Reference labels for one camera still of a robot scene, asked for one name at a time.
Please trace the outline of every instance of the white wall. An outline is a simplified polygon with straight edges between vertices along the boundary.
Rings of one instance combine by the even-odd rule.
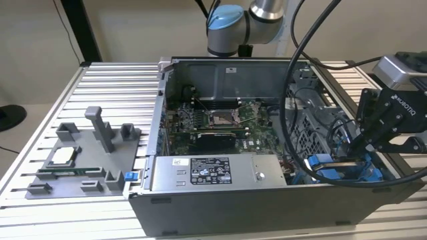
[[[297,41],[329,2],[305,0],[294,21]],[[305,53],[325,61],[360,61],[397,51],[425,51],[425,10],[427,0],[342,0],[314,33]],[[286,55],[293,51],[289,40]],[[369,64],[362,69],[370,71],[372,67]]]
[[[246,9],[249,2],[222,4]],[[297,39],[328,2],[305,1],[296,19]],[[83,0],[83,4],[104,61],[154,62],[160,56],[205,55],[205,19],[193,0]],[[321,60],[357,61],[425,50],[425,9],[427,0],[344,0],[305,51]],[[274,44],[253,48],[254,56],[274,52]],[[289,45],[286,55],[292,52]],[[51,0],[0,0],[0,59],[0,104],[51,103],[77,69]]]
[[[58,97],[78,62],[50,0],[0,1],[0,104]]]
[[[210,0],[204,0],[209,8]],[[250,0],[222,0],[249,8]],[[104,61],[156,62],[161,56],[205,56],[205,18],[193,0],[85,0]],[[273,56],[276,44],[253,48]]]

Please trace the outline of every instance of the open computer tower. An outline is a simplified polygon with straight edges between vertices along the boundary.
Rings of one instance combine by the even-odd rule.
[[[293,166],[277,108],[288,62],[174,57],[161,67],[145,168],[128,198],[148,236],[354,225],[422,187],[421,181],[373,189],[337,187]],[[285,119],[296,151],[304,159],[342,154],[340,139],[348,132],[337,131],[330,144],[325,125],[336,116],[352,119],[357,106],[329,72],[305,60],[292,78]],[[356,135],[353,122],[348,129]],[[398,154],[370,152],[369,159],[364,181],[413,172]],[[358,178],[357,169],[342,167],[334,174],[342,180]]]

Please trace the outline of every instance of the aluminum extrusion table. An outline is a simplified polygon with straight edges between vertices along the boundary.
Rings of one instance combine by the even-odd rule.
[[[342,61],[324,62],[332,66]],[[378,88],[360,68],[329,71],[353,101],[362,88]],[[130,205],[122,196],[25,199],[25,188],[57,140],[59,123],[89,129],[87,106],[102,108],[104,121],[114,128],[133,123],[141,129],[133,169],[145,165],[145,151],[157,94],[156,63],[92,63],[79,67],[0,181],[0,240],[5,239],[146,239]],[[394,141],[402,142],[404,136]],[[425,157],[402,154],[410,167],[427,165]],[[125,185],[126,190],[134,186]],[[356,226],[274,232],[193,236],[193,240],[388,240],[427,239],[427,187],[401,204],[380,207]]]

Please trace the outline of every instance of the black cable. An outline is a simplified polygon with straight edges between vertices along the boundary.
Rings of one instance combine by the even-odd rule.
[[[9,152],[11,152],[11,153],[19,154],[18,151],[14,151],[14,150],[11,150],[11,149],[7,149],[7,148],[5,148],[5,147],[2,147],[2,146],[0,146],[0,149],[2,149],[2,150],[5,150],[5,151],[9,151]]]
[[[325,135],[325,143],[326,143],[326,146],[329,147],[330,149],[330,152],[332,152],[332,149],[333,149],[333,135],[334,135],[334,132],[336,130],[342,127],[344,128],[344,132],[346,134],[346,137],[348,137],[348,140],[349,142],[353,140],[352,138],[352,135],[349,133],[349,129],[348,129],[348,126],[346,124],[350,123],[353,120],[345,120],[342,117],[337,116],[332,123],[330,123],[330,126],[326,130],[326,135]]]
[[[348,120],[348,121],[342,122],[341,124],[338,124],[336,127],[333,127],[332,130],[330,130],[330,132],[326,131],[325,143],[326,143],[326,146],[328,146],[328,148],[329,148],[329,154],[330,154],[330,155],[332,155],[332,153],[333,153],[333,144],[334,144],[334,142],[333,142],[333,135],[334,135],[334,132],[336,132],[336,130],[337,130],[341,126],[346,125],[348,123],[350,123],[350,122],[353,122],[353,121],[354,121],[354,120]]]
[[[300,0],[298,4],[297,4],[297,6],[296,6],[296,9],[294,9],[294,13],[293,13],[293,16],[292,16],[292,20],[290,20],[290,30],[289,30],[289,31],[290,31],[292,42],[293,42],[293,45],[294,45],[296,48],[298,47],[298,43],[297,43],[296,38],[294,38],[294,19],[296,19],[296,16],[297,16],[297,14],[298,14],[298,11],[300,11],[300,8],[301,8],[301,6],[302,6],[304,1],[305,1],[305,0]],[[318,62],[317,60],[312,59],[305,52],[301,52],[301,55],[308,59],[308,61],[309,61],[313,65],[316,65],[316,66],[318,66],[318,67],[321,67],[321,68],[329,69],[329,70],[350,69],[350,68],[354,68],[354,67],[357,67],[357,66],[360,66],[360,65],[368,64],[368,63],[374,62],[374,61],[377,61],[377,60],[381,59],[381,57],[377,56],[377,57],[373,57],[373,58],[370,58],[370,59],[366,59],[366,60],[362,60],[362,61],[360,61],[360,62],[356,62],[354,64],[349,64],[348,66],[337,66],[337,67],[334,67],[334,66],[324,65],[321,62]]]
[[[313,90],[312,88],[309,87],[301,87],[298,88],[294,93],[293,93],[293,119],[292,119],[292,124],[290,124],[290,133],[293,132],[293,129],[294,129],[294,126],[296,126],[296,121],[297,121],[297,118],[298,118],[298,106],[296,104],[296,94],[298,93],[300,90],[302,89],[310,89]]]
[[[201,0],[194,0],[194,2],[196,2],[197,5],[198,5],[198,8],[200,8],[200,10],[201,10],[201,12],[202,12],[204,17],[208,18],[209,14],[208,14],[208,11],[206,11],[206,7],[205,7],[205,5],[202,4],[202,1],[201,1]]]
[[[293,158],[293,161],[296,162],[296,164],[298,165],[301,170],[312,178],[314,178],[316,180],[318,180],[322,183],[326,183],[326,184],[330,184],[330,185],[336,185],[336,186],[341,186],[341,187],[384,188],[384,187],[389,187],[389,186],[393,186],[393,185],[408,183],[408,182],[410,182],[410,181],[427,176],[427,167],[424,167],[420,171],[417,171],[416,173],[413,173],[413,174],[410,174],[408,176],[404,176],[404,177],[393,179],[393,180],[380,181],[380,182],[368,182],[368,183],[365,183],[365,182],[354,182],[354,181],[330,180],[329,178],[317,175],[305,166],[305,163],[304,163],[302,159],[298,157],[297,152],[296,152],[296,150],[293,148],[292,141],[290,141],[290,135],[289,135],[289,132],[288,132],[286,121],[285,121],[286,120],[286,118],[285,118],[285,100],[286,100],[286,92],[288,92],[288,88],[289,88],[289,83],[290,83],[290,79],[292,79],[292,72],[293,72],[294,65],[297,63],[298,57],[301,55],[301,52],[304,50],[304,47],[306,46],[306,43],[308,43],[309,39],[312,38],[317,28],[320,27],[321,23],[324,22],[324,20],[328,17],[330,11],[334,9],[334,7],[340,3],[340,1],[341,0],[332,0],[329,5],[325,7],[322,13],[320,14],[318,18],[316,19],[316,21],[312,24],[305,36],[302,37],[302,39],[300,41],[300,45],[296,48],[296,51],[294,51],[294,53],[292,55],[292,58],[289,60],[288,66],[286,66],[286,70],[285,70],[285,74],[284,74],[282,93],[281,93],[281,98],[280,98],[280,112],[278,112],[282,137],[284,137],[284,142],[286,144],[288,152],[290,154],[290,157]]]
[[[53,2],[53,5],[54,5],[54,9],[55,9],[55,12],[57,12],[57,16],[58,16],[61,25],[62,25],[62,27],[63,27],[63,29],[65,29],[65,32],[66,32],[70,49],[71,49],[71,52],[73,52],[74,57],[77,58],[77,63],[78,63],[78,65],[79,65],[79,62],[81,62],[81,61],[79,61],[79,58],[78,58],[77,53],[75,53],[75,50],[74,50],[74,46],[73,46],[73,43],[71,43],[71,37],[69,36],[69,31],[67,31],[67,29],[66,29],[66,27],[65,27],[65,23],[63,23],[61,14],[59,14],[58,6],[55,5],[54,0],[51,0],[51,2]]]

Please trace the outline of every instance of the motherboard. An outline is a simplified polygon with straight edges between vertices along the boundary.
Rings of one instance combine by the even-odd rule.
[[[192,98],[166,111],[172,156],[274,154],[284,150],[269,118],[276,104],[260,99],[202,101]]]

